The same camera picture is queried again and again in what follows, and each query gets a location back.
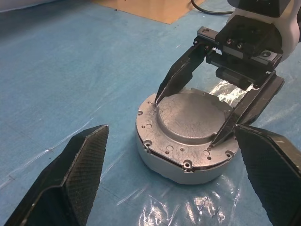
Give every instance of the round metal disc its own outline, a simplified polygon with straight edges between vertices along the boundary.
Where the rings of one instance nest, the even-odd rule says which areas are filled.
[[[238,150],[234,138],[209,147],[232,108],[218,97],[196,89],[165,97],[158,106],[154,104],[155,96],[148,97],[138,111],[136,128],[139,146],[142,144],[140,155],[150,168],[179,183],[205,183],[204,174],[200,177],[198,172],[218,171],[219,166],[228,163]],[[154,156],[162,161],[159,169],[158,163],[155,163],[156,169],[151,166],[150,159]],[[178,177],[174,178],[175,172],[172,176],[166,174],[166,166],[170,165],[181,169]],[[186,173],[194,176],[190,175],[191,179],[186,181],[183,179]]]

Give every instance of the blue surface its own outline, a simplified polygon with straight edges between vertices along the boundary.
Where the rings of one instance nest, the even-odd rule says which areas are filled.
[[[200,26],[220,30],[226,19],[193,10],[168,25],[71,0],[1,14],[0,225],[70,137],[99,124],[110,136],[87,225],[271,225],[240,154],[218,179],[182,186],[149,170],[136,150],[138,106]],[[277,68],[286,84],[255,123],[299,149],[300,56],[297,47]],[[190,86],[211,91],[215,69],[200,66]]]

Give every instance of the bolt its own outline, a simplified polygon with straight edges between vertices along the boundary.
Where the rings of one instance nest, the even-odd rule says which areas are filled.
[[[243,45],[244,44],[242,42],[240,42],[239,44],[237,44],[237,48],[241,49],[243,47]]]
[[[205,28],[205,29],[202,30],[202,33],[204,33],[204,34],[206,34],[206,33],[208,33],[208,32],[209,32],[209,29],[208,29],[208,28]]]
[[[261,55],[262,55],[263,57],[269,57],[269,56],[271,56],[271,52],[269,52],[269,51],[263,51],[263,52],[261,53]]]
[[[227,39],[227,44],[230,45],[232,43],[232,39]]]

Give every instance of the cylindrical metal part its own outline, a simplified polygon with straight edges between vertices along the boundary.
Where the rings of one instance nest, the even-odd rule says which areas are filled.
[[[155,96],[141,104],[136,119],[138,151],[146,165],[180,184],[202,184],[221,175],[238,150],[237,141],[230,137],[209,145],[232,108],[197,89],[165,97],[158,106]]]

